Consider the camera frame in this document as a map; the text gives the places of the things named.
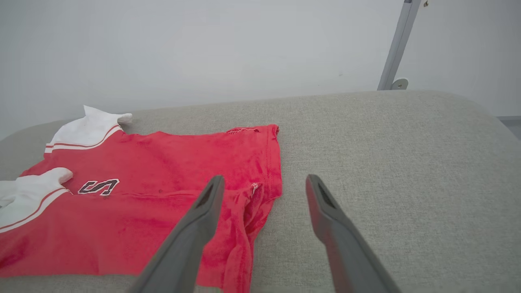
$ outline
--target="gray couch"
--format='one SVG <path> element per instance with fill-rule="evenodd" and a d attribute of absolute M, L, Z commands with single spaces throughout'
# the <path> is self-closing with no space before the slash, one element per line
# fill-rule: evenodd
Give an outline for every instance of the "gray couch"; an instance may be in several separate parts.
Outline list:
<path fill-rule="evenodd" d="M 521 143 L 465 98 L 381 91 L 135 111 L 129 133 L 278 124 L 283 195 L 255 246 L 252 291 L 331 292 L 304 180 L 319 175 L 402 290 L 521 289 Z M 66 121 L 0 141 L 0 180 Z M 0 279 L 10 291 L 122 291 L 130 276 Z"/>

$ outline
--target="white wall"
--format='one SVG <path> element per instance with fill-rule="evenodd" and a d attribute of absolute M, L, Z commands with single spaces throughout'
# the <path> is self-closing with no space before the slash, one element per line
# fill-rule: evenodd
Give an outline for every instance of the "white wall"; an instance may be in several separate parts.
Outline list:
<path fill-rule="evenodd" d="M 5 0 L 0 139 L 106 111 L 375 90 L 403 0 Z"/>
<path fill-rule="evenodd" d="M 429 0 L 420 5 L 396 77 L 442 90 L 494 116 L 521 115 L 521 1 Z"/>

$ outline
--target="seam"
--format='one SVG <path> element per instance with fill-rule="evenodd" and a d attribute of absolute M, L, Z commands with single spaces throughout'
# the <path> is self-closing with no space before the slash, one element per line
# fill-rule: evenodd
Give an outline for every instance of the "seam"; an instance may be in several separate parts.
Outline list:
<path fill-rule="evenodd" d="M 253 130 L 254 132 L 259 132 L 259 130 L 257 128 L 241 128 L 241 129 L 234 128 L 234 129 L 226 131 L 225 133 L 229 134 L 229 135 L 234 135 L 236 133 L 243 132 L 245 130 Z"/>
<path fill-rule="evenodd" d="M 63 142 L 56 142 L 56 143 L 53 143 L 53 144 L 48 144 L 46 145 L 45 147 L 46 148 L 53 148 L 54 146 L 56 145 L 67 145 L 67 146 L 70 146 L 70 147 L 84 147 L 84 148 L 91 148 L 91 147 L 96 147 L 98 146 L 99 144 L 101 144 L 102 142 L 105 141 L 105 139 L 107 138 L 108 134 L 116 127 L 119 127 L 119 124 L 116 124 L 114 126 L 112 126 L 108 131 L 107 133 L 105 133 L 105 136 L 103 136 L 103 138 L 101 139 L 100 142 L 98 143 L 95 143 L 93 145 L 83 145 L 83 144 L 73 144 L 73 143 L 63 143 Z"/>

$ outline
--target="fabric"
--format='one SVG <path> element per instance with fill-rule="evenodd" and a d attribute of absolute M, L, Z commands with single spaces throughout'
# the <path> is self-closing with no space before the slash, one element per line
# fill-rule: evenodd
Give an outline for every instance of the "fabric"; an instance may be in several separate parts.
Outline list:
<path fill-rule="evenodd" d="M 252 292 L 334 291 L 309 218 L 309 173 L 327 184 L 404 292 L 521 288 L 521 143 L 465 98 L 410 90 L 343 93 L 136 111 L 133 121 L 123 126 L 126 133 L 279 125 L 283 196 L 255 241 Z M 64 123 L 0 141 L 0 179 L 14 180 L 37 163 Z M 0 279 L 0 287 L 113 292 L 132 280 L 17 277 Z"/>
<path fill-rule="evenodd" d="M 85 114 L 60 128 L 43 161 L 0 185 L 16 195 L 0 209 L 0 276 L 139 275 L 221 174 L 219 223 L 197 283 L 249 291 L 254 239 L 281 196 L 278 126 L 143 136 L 121 130 L 130 114 Z"/>

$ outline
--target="red shirt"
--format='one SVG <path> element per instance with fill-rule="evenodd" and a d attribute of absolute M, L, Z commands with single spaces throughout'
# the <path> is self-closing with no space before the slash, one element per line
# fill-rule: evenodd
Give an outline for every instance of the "red shirt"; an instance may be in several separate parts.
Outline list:
<path fill-rule="evenodd" d="M 208 181 L 220 174 L 226 186 L 219 223 L 204 248 L 197 284 L 249 291 L 255 237 L 282 194 L 278 127 L 143 136 L 124 133 L 117 123 L 103 124 L 101 142 L 90 145 L 63 142 L 67 131 L 89 129 L 72 125 L 63 131 L 65 125 L 44 160 L 23 172 L 41 175 L 64 167 L 73 177 L 63 183 L 70 192 L 60 190 L 45 208 L 38 199 L 37 217 L 10 230 L 0 225 L 0 276 L 139 275 Z"/>

